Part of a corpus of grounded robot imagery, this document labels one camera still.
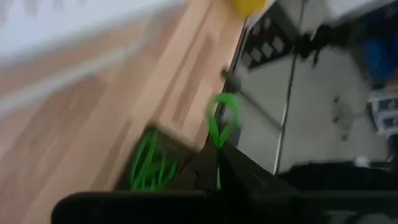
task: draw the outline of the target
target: gray floor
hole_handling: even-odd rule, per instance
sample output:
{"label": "gray floor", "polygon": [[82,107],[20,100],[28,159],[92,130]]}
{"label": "gray floor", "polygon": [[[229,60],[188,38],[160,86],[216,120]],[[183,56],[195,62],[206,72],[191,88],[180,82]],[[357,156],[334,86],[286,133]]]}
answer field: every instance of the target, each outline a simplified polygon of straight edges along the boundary
{"label": "gray floor", "polygon": [[[281,1],[296,21],[300,1]],[[307,7],[303,29],[322,23],[325,18],[320,16],[320,7],[319,4]],[[279,121],[284,112],[291,64],[292,58],[284,58],[250,72],[243,80],[243,89]],[[325,49],[315,68],[312,60],[299,59],[280,169],[289,169],[296,163],[353,160],[358,156],[384,161],[387,157],[385,137],[374,132],[366,116],[355,119],[347,141],[341,140],[341,128],[331,122],[335,96],[341,96],[355,113],[362,113],[368,94],[369,85],[348,53]],[[238,149],[272,172],[278,135],[273,134],[261,116],[243,100],[242,105]]]}

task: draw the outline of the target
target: green cable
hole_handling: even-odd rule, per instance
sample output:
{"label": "green cable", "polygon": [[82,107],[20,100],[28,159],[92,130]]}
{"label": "green cable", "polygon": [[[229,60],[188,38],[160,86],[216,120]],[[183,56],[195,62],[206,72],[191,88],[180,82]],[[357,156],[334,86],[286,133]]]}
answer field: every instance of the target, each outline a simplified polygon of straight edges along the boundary
{"label": "green cable", "polygon": [[[225,126],[223,131],[220,134],[217,120],[214,117],[213,107],[217,103],[223,103],[226,106],[229,106],[233,111],[233,117],[231,121]],[[239,119],[239,103],[237,97],[232,93],[221,93],[216,95],[208,104],[206,109],[206,117],[209,125],[209,134],[218,149],[221,149],[224,143],[229,139],[231,135],[232,129],[238,124]],[[217,167],[217,190],[221,189],[221,180],[220,180],[220,167]]]}
{"label": "green cable", "polygon": [[[160,190],[164,189],[174,179],[177,172],[178,162],[166,158],[166,153],[162,151],[160,162],[153,163],[156,149],[158,147],[157,133],[147,133],[141,141],[137,154],[134,158],[131,174],[130,185],[131,190]],[[149,148],[148,153],[144,156],[145,149]],[[140,161],[144,161],[141,168],[137,172]]]}

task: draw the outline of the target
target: wooden floor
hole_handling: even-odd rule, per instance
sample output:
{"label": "wooden floor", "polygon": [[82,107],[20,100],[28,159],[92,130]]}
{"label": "wooden floor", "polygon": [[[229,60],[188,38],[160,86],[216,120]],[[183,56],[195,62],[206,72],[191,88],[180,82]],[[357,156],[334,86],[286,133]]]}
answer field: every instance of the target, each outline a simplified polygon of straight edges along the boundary
{"label": "wooden floor", "polygon": [[[207,134],[204,108],[223,87],[220,71],[232,59],[242,25],[224,0],[191,1],[139,54],[1,118],[0,223],[49,223],[61,198],[111,190],[148,122],[200,150]],[[144,30],[129,26],[137,33]],[[126,29],[113,30],[110,37],[126,34]],[[135,38],[126,36],[108,39],[109,46]],[[58,53],[57,60],[83,54],[79,48]],[[93,55],[106,50],[93,49]],[[17,92],[91,57],[85,54],[51,68],[27,62],[0,71],[33,74],[26,80],[9,75],[10,85],[0,82],[0,94]]]}

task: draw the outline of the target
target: white floor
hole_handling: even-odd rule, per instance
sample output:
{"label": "white floor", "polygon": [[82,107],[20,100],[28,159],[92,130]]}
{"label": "white floor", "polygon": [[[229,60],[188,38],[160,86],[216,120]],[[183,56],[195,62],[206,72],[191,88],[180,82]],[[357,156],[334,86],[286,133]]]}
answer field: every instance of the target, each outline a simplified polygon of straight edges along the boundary
{"label": "white floor", "polygon": [[[281,1],[295,21],[300,1]],[[322,11],[309,8],[306,9],[302,26],[306,30],[322,23]],[[243,89],[280,121],[291,64],[292,58],[283,58],[251,72],[243,80]],[[366,116],[355,120],[347,141],[341,140],[341,129],[331,122],[335,96],[341,96],[341,100],[351,105],[354,112],[361,113],[368,94],[368,84],[348,53],[325,49],[315,68],[312,68],[312,58],[306,61],[298,59],[280,170],[289,169],[296,163],[353,160],[358,156],[384,161],[387,157],[385,137],[375,133]],[[244,101],[242,103],[242,134],[238,149],[272,172],[278,135],[267,128],[252,107]]]}

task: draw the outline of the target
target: green cord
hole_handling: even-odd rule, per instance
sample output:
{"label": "green cord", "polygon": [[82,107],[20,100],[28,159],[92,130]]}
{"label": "green cord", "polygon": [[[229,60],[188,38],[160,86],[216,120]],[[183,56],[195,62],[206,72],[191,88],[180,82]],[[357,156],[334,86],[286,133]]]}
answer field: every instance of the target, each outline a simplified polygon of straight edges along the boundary
{"label": "green cord", "polygon": [[[161,161],[154,163],[155,153],[158,147],[157,133],[147,133],[141,141],[137,154],[134,158],[130,185],[131,190],[160,190],[164,189],[174,179],[177,172],[178,162],[166,158],[166,153],[162,151]],[[144,151],[149,148],[148,153],[144,157]],[[144,161],[141,168],[137,172],[140,161]],[[169,169],[169,173],[165,178],[165,171]]]}
{"label": "green cord", "polygon": [[[220,134],[217,120],[213,115],[212,108],[217,103],[224,103],[233,110],[232,120],[225,126]],[[232,93],[221,93],[216,95],[208,104],[206,109],[206,117],[209,125],[209,134],[218,149],[221,149],[224,143],[229,139],[232,129],[237,125],[239,118],[239,104],[235,95]],[[221,180],[220,180],[220,167],[217,167],[217,190],[221,190]]]}

